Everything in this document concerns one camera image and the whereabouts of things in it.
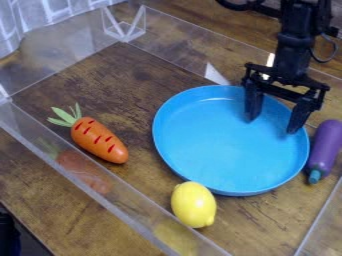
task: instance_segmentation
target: carrot leaves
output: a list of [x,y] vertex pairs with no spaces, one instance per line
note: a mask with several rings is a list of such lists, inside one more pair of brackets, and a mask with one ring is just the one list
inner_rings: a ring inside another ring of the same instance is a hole
[[82,112],[80,112],[80,106],[78,103],[75,104],[75,109],[72,107],[70,107],[70,109],[71,109],[72,115],[68,114],[63,109],[52,107],[52,111],[55,112],[55,114],[59,116],[60,119],[48,117],[48,121],[52,124],[66,126],[66,127],[72,127],[75,122],[82,118]]

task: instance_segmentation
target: toy eggplant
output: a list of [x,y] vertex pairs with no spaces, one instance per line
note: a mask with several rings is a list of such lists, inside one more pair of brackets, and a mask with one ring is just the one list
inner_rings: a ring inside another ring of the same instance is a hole
[[307,167],[309,183],[329,176],[342,146],[342,122],[326,120],[318,127]]

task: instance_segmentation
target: wooden surface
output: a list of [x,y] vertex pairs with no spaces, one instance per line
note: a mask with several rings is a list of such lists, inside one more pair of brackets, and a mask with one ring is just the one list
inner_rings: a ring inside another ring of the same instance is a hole
[[[214,1],[146,1],[187,21],[271,51],[278,23],[253,13],[235,13]],[[341,55],[315,67],[341,74]],[[131,159],[120,166],[102,164],[162,207],[182,180],[171,173],[154,149],[151,122],[163,102],[190,87],[211,83],[202,77],[127,44],[116,44],[13,97],[15,103],[67,140],[68,131],[46,122],[51,106],[75,101],[83,111],[126,141]],[[326,106],[310,121],[341,118],[341,92],[334,85]],[[56,255],[160,255],[107,210],[1,131],[0,198],[19,221]],[[315,187],[305,174],[259,196],[219,197],[215,224],[199,230],[234,255],[291,255],[339,177]]]

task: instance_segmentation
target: blue plate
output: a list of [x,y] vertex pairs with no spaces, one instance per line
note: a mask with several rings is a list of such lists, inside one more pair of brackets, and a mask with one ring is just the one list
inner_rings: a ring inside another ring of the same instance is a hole
[[247,123],[243,99],[242,87],[190,89],[163,104],[152,126],[158,152],[174,172],[229,196],[279,187],[309,156],[306,130],[286,133],[290,109],[266,96],[259,117]]

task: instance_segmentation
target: toy lemon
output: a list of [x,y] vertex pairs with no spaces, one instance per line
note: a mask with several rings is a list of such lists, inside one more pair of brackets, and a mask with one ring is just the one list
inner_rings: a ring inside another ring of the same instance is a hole
[[188,181],[175,187],[171,208],[180,222],[192,228],[214,223],[217,201],[208,189],[196,182]]

